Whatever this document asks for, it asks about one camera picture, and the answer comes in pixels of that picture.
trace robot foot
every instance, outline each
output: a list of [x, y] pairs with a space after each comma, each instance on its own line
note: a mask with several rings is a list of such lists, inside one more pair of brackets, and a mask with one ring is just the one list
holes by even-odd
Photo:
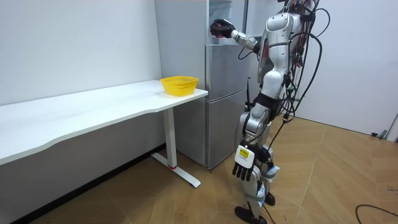
[[267, 220], [264, 217], [260, 216], [257, 220], [253, 217], [252, 212], [244, 207], [235, 207], [235, 215], [250, 224], [267, 224]]
[[268, 193], [268, 195], [266, 196], [265, 203], [269, 206], [274, 206], [275, 205], [275, 197], [271, 193]]

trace wooden floor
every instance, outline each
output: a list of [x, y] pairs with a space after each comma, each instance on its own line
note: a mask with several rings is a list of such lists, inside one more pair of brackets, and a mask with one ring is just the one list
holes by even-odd
[[[277, 224], [358, 223], [354, 209], [361, 203], [398, 213], [398, 144], [297, 118], [272, 148], [280, 171], [271, 185], [277, 204], [269, 211]], [[148, 158], [34, 223], [243, 223], [233, 213], [245, 204], [231, 175], [233, 157], [211, 172], [177, 157], [201, 181], [199, 188]], [[359, 216], [363, 223], [398, 224], [371, 208], [361, 208]]]

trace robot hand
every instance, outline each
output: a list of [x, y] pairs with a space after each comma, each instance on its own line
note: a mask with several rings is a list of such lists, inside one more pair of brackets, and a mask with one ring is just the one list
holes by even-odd
[[250, 181], [254, 161], [256, 161], [256, 153], [239, 145], [235, 153], [235, 166], [232, 175], [236, 175], [241, 180]]
[[234, 30], [235, 26], [226, 19], [216, 19], [214, 23], [210, 25], [210, 33], [218, 38], [231, 38], [232, 31]]

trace humanoid robot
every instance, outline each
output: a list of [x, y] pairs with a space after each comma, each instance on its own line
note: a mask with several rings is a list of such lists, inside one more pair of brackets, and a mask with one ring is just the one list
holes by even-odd
[[[242, 138], [238, 139], [239, 146], [233, 168], [233, 175], [241, 179], [248, 201], [247, 208], [238, 206], [235, 208], [235, 214], [245, 222], [253, 224], [267, 223], [260, 215], [260, 208], [264, 206], [264, 202], [270, 206], [275, 205], [270, 183], [279, 169], [272, 160], [272, 143], [270, 146], [262, 145], [262, 140], [267, 138], [270, 123], [281, 110], [284, 115], [278, 133], [285, 123], [291, 121], [291, 114], [295, 116], [296, 109], [315, 78], [322, 55], [322, 44], [311, 34], [318, 0], [278, 1], [285, 2], [283, 10], [267, 20], [259, 41], [237, 31], [234, 25], [225, 19], [216, 19], [210, 26], [212, 35], [234, 39], [257, 54], [259, 60], [257, 81], [261, 90], [254, 100], [254, 107], [240, 118], [237, 130], [242, 132]], [[320, 46], [318, 63], [301, 99], [296, 99], [310, 38], [314, 38]], [[285, 96], [281, 99], [283, 89]]]

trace baseboard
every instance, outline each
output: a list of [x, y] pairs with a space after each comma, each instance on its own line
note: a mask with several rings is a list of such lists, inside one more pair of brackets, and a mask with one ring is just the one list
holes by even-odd
[[107, 172], [106, 174], [102, 175], [101, 177], [98, 177], [98, 178], [88, 182], [85, 185], [83, 185], [75, 190], [72, 190], [71, 192], [65, 194], [64, 196], [61, 196], [61, 197], [55, 199], [54, 201], [44, 205], [43, 207], [40, 207], [40, 208], [34, 210], [33, 212], [30, 212], [29, 214], [17, 219], [16, 221], [12, 222], [11, 224], [30, 223], [33, 220], [41, 217], [42, 215], [45, 215], [46, 213], [51, 212], [52, 210], [56, 209], [57, 207], [63, 205], [64, 203], [69, 202], [70, 200], [81, 195], [82, 193], [86, 192], [87, 190], [98, 186], [99, 184], [109, 180], [110, 178], [114, 177], [115, 175], [120, 174], [121, 172], [125, 171], [126, 169], [128, 169], [128, 168], [134, 166], [135, 164], [143, 161], [144, 159], [150, 157], [150, 155], [152, 153], [159, 152], [165, 148], [166, 148], [166, 143], [156, 147], [155, 149], [153, 149], [147, 153], [144, 153], [143, 155], [119, 166], [116, 169], [113, 169], [113, 170]]

